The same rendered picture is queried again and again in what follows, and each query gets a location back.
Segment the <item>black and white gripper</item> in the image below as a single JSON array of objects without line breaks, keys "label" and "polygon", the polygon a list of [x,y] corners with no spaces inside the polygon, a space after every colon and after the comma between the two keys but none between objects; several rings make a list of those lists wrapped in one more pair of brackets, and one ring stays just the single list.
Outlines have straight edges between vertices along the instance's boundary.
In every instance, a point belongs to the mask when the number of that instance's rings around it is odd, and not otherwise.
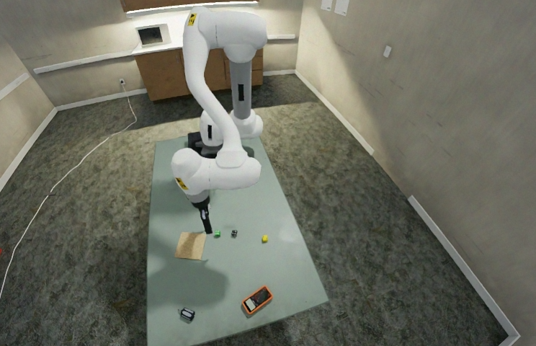
[{"label": "black and white gripper", "polygon": [[[198,208],[199,212],[200,212],[200,217],[202,219],[202,222],[203,222],[203,226],[205,228],[205,232],[206,234],[208,234],[208,236],[215,236],[215,233],[213,231],[213,228],[211,227],[211,224],[210,224],[210,219],[209,219],[209,211],[208,209],[210,209],[210,196],[208,196],[205,200],[203,200],[202,202],[199,202],[199,203],[192,203],[192,205],[195,207],[195,208]],[[207,206],[208,205],[208,206]],[[205,213],[207,212],[207,213]]]}]

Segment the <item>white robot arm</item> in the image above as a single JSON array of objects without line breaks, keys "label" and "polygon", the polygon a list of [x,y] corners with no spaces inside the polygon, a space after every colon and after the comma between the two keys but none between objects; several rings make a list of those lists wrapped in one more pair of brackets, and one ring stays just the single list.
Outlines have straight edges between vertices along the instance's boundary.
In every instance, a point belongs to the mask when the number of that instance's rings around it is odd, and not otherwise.
[{"label": "white robot arm", "polygon": [[[182,35],[187,85],[204,109],[200,118],[201,154],[178,150],[171,169],[179,187],[192,203],[209,195],[209,189],[239,190],[259,182],[261,164],[249,158],[241,140],[260,136],[263,121],[251,109],[251,59],[267,44],[267,22],[260,16],[237,11],[212,12],[196,6],[188,14]],[[209,52],[223,48],[229,59],[233,110],[223,109],[204,80]],[[235,123],[235,124],[234,124]]]}]

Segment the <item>beige mat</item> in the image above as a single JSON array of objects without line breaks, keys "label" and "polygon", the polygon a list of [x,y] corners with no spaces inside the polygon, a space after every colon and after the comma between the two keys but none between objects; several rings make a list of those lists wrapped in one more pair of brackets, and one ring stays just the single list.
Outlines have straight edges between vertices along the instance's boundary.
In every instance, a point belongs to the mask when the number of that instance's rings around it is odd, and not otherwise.
[{"label": "beige mat", "polygon": [[174,257],[201,260],[207,234],[182,232]]}]

